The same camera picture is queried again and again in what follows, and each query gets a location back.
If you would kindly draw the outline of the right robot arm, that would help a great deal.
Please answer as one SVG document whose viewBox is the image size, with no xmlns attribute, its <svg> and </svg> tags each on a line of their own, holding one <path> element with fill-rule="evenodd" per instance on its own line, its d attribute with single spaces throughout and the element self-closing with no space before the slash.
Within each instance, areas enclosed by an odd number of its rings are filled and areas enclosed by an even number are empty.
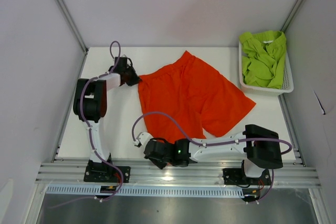
<svg viewBox="0 0 336 224">
<path fill-rule="evenodd" d="M 213 139 L 186 138 L 170 143 L 148 132 L 137 138 L 144 146 L 144 157 L 159 169 L 167 165 L 187 167 L 200 162 L 217 162 L 224 158 L 242 162 L 240 179 L 251 184 L 266 169 L 283 167 L 279 135 L 258 125 L 249 124 L 244 131 Z"/>
</svg>

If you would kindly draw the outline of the orange shorts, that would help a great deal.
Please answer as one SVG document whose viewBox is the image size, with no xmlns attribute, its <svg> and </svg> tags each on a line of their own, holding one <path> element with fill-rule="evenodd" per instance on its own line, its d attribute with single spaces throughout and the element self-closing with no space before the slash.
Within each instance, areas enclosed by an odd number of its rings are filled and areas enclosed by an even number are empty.
<svg viewBox="0 0 336 224">
<path fill-rule="evenodd" d="M 227 134 L 256 105 L 219 71 L 185 51 L 176 62 L 141 75 L 138 94 L 147 132 L 170 143 Z"/>
</svg>

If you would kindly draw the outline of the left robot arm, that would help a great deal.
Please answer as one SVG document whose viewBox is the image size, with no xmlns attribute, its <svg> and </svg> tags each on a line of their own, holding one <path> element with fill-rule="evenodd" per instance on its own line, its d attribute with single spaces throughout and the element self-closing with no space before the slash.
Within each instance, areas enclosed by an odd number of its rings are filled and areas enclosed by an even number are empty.
<svg viewBox="0 0 336 224">
<path fill-rule="evenodd" d="M 102 181 L 108 182 L 114 176 L 111 167 L 110 151 L 102 140 L 100 120 L 108 109 L 108 92 L 123 84 L 133 86 L 141 82 L 131 58 L 123 55 L 114 59 L 114 65 L 109 70 L 91 79 L 80 78 L 76 84 L 73 101 L 73 112 L 86 125 L 87 137 L 91 147 L 89 161 L 95 165 L 95 175 Z"/>
</svg>

